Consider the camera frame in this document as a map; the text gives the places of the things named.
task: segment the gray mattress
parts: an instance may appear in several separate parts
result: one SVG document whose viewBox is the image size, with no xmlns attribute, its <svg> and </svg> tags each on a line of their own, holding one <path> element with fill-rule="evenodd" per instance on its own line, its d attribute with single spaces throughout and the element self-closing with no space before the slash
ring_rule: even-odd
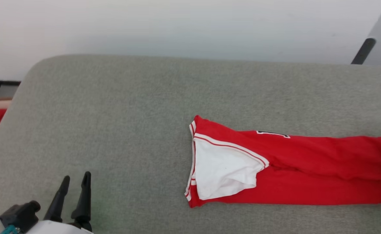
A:
<svg viewBox="0 0 381 234">
<path fill-rule="evenodd" d="M 46 59 L 28 73 L 0 125 L 0 214 L 37 200 L 42 218 L 70 175 L 62 217 L 71 222 L 89 170 L 96 234 L 381 233 L 381 204 L 190 209 L 184 197 L 192 162 L 188 125 L 197 114 L 236 130 L 381 136 L 381 68 Z"/>
</svg>

